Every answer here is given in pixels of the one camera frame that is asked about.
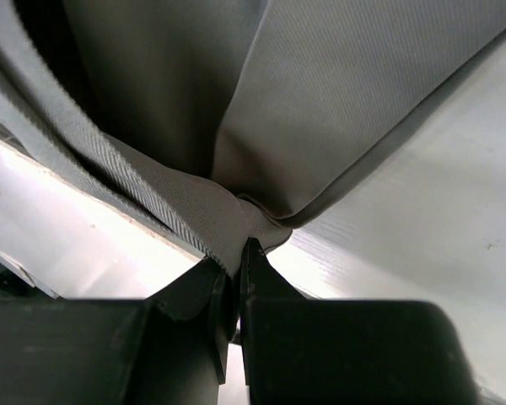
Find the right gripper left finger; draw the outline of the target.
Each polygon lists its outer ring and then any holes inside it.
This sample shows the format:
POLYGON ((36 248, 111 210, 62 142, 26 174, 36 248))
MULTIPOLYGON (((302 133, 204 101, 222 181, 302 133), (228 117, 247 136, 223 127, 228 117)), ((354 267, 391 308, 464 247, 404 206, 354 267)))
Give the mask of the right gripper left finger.
POLYGON ((0 404, 214 404, 231 290, 211 259, 144 300, 54 300, 2 271, 0 404))

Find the grey pleated skirt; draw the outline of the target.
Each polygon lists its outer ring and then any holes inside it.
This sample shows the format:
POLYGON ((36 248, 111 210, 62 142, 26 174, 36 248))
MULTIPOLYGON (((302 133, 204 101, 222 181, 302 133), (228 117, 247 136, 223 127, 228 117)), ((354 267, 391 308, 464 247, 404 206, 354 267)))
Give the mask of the grey pleated skirt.
POLYGON ((0 122, 228 272, 404 144, 506 1, 0 1, 0 122))

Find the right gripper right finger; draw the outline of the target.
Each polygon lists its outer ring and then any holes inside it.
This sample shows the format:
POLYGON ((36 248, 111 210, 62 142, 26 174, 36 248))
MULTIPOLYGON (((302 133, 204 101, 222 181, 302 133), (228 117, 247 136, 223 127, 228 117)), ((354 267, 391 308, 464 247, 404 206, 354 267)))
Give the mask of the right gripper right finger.
POLYGON ((420 300, 304 297, 258 240, 240 265, 240 334, 253 404, 476 404, 458 334, 420 300))

